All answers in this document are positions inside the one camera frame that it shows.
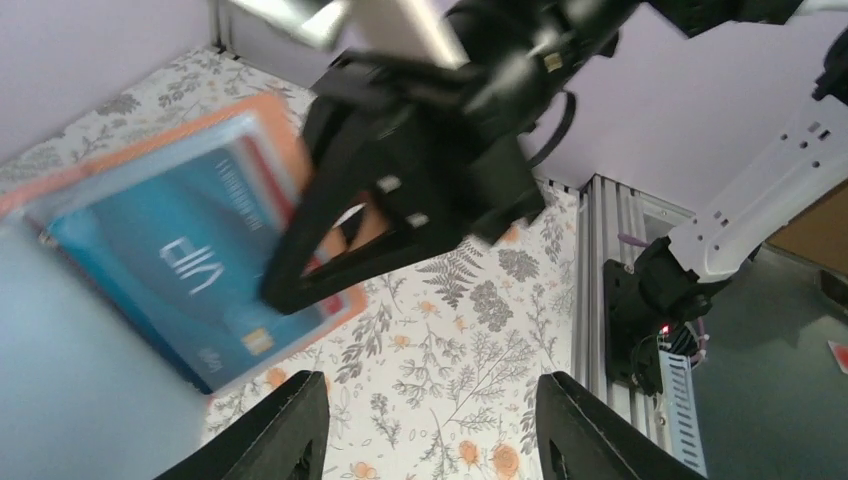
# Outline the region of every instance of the wall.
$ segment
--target wall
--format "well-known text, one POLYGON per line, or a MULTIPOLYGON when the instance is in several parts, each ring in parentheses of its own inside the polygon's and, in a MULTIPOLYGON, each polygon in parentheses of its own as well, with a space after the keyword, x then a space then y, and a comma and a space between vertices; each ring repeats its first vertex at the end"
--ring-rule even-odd
POLYGON ((0 164, 186 50, 209 0, 3 0, 0 164))
MULTIPOLYGON (((821 13, 781 27, 728 24, 686 40, 642 7, 624 26, 615 58, 593 59, 569 84, 579 96, 577 120, 541 173, 580 186, 598 172, 696 209, 781 130, 846 25, 845 14, 821 13)), ((232 28, 238 53, 302 85, 333 57, 241 13, 232 28)), ((345 45, 356 43, 349 32, 345 45)), ((544 142, 560 111, 556 103, 528 150, 544 142)))

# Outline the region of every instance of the blue book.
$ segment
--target blue book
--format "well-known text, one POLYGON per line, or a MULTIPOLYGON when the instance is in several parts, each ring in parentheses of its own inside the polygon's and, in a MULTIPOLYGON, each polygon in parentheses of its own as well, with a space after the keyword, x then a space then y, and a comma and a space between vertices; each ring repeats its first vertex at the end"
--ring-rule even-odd
MULTIPOLYGON (((216 148, 47 225, 60 248, 204 393, 296 346, 338 313, 324 305, 284 316, 259 300, 265 264, 282 233, 244 156, 237 142, 216 148)), ((345 295, 337 310, 348 306, 345 295)))

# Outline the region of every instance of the floral tablecloth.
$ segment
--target floral tablecloth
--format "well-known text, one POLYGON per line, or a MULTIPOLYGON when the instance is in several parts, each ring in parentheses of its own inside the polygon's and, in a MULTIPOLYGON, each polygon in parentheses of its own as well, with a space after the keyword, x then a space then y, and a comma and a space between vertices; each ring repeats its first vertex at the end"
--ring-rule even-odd
MULTIPOLYGON (((305 89, 207 50, 190 52, 0 166, 0 193, 259 91, 299 125, 305 89)), ((205 443, 301 369, 327 377, 324 478, 541 479, 539 375, 569 369, 577 199, 543 185, 550 208, 488 247, 365 283, 368 308, 322 341, 210 404, 205 443)))

